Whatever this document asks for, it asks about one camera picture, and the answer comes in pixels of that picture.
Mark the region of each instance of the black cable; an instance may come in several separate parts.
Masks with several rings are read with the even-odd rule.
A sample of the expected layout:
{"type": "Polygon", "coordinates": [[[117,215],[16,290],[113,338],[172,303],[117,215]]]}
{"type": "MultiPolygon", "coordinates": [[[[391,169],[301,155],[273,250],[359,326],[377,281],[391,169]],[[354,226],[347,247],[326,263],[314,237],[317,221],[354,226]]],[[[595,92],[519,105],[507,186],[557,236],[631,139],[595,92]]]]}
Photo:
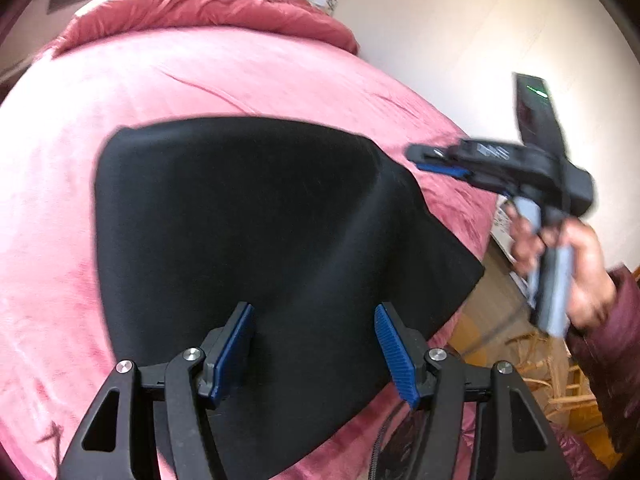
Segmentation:
{"type": "Polygon", "coordinates": [[[523,312],[526,312],[528,316],[529,310],[529,302],[527,301],[527,298],[523,298],[523,301],[521,301],[514,309],[514,311],[511,312],[503,321],[489,330],[489,332],[476,339],[476,341],[466,347],[463,352],[460,352],[460,357],[464,359],[466,356],[477,352],[483,346],[489,344],[497,335],[508,329],[508,327],[510,327],[521,316],[523,312]]]}
{"type": "Polygon", "coordinates": [[[378,431],[378,437],[373,444],[373,451],[371,452],[371,464],[369,465],[369,476],[367,476],[367,480],[376,480],[376,475],[378,474],[378,459],[380,456],[380,450],[382,448],[382,443],[384,442],[386,432],[391,426],[391,422],[394,420],[395,416],[404,406],[404,400],[401,400],[394,409],[391,410],[386,416],[386,419],[380,430],[378,431]]]}

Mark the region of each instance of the red comforter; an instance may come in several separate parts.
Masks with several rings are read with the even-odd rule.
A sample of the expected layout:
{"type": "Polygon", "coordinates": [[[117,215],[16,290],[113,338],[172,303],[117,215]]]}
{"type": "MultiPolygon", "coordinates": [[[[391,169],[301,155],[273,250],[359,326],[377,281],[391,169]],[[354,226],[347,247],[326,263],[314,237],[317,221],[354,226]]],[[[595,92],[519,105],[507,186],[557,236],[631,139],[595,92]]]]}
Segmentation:
{"type": "MultiPolygon", "coordinates": [[[[347,28],[297,0],[97,0],[18,82],[0,107],[0,442],[26,478],[56,476],[114,365],[92,181],[120,126],[257,114],[364,134],[414,172],[431,211],[482,256],[494,196],[419,173],[402,154],[463,132],[356,49],[347,28]]],[[[396,400],[388,386],[279,478],[356,478],[396,400]]]]}

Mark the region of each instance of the maroon jacket sleeve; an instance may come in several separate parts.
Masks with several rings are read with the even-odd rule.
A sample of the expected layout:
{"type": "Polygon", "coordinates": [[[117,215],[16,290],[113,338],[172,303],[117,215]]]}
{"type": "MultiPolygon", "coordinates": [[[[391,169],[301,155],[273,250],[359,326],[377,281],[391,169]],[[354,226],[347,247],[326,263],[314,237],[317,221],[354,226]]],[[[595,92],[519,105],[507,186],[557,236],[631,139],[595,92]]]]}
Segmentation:
{"type": "Polygon", "coordinates": [[[562,449],[571,476],[575,480],[605,480],[609,470],[600,462],[587,443],[572,431],[551,423],[551,430],[562,449]]]}
{"type": "Polygon", "coordinates": [[[623,452],[640,421],[640,288],[626,267],[610,272],[618,296],[609,319],[567,345],[589,379],[617,452],[623,452]]]}

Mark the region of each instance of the black cloth sample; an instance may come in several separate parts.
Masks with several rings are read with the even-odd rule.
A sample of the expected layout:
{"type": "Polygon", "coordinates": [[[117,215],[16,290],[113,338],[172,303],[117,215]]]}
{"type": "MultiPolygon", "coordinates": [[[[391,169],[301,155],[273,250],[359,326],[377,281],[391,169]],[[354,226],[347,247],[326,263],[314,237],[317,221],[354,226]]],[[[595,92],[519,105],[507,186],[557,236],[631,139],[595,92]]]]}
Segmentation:
{"type": "Polygon", "coordinates": [[[238,301],[255,307],[244,383],[209,417],[230,480],[283,471],[388,383],[377,304],[430,338],[483,273],[375,143],[295,121],[120,130],[98,162],[95,220],[118,360],[169,361],[238,301]]]}

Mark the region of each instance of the silver bolt head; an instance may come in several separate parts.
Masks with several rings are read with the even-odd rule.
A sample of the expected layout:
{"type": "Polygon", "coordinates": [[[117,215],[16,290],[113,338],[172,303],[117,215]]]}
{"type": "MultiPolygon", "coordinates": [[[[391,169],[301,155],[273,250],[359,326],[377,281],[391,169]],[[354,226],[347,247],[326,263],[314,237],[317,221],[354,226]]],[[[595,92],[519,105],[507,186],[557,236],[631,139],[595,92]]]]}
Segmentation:
{"type": "Polygon", "coordinates": [[[186,361],[195,361],[199,359],[202,355],[202,350],[199,348],[187,348],[184,352],[182,352],[182,357],[186,361]]]}
{"type": "Polygon", "coordinates": [[[119,374],[126,374],[132,368],[133,363],[129,360],[120,361],[118,364],[116,364],[116,371],[119,374]]]}
{"type": "Polygon", "coordinates": [[[495,365],[495,367],[498,368],[498,371],[501,374],[508,375],[513,372],[513,365],[508,361],[500,361],[497,365],[495,365]]]}
{"type": "Polygon", "coordinates": [[[442,348],[432,348],[429,350],[429,358],[433,361],[444,361],[447,358],[447,351],[442,348]]]}

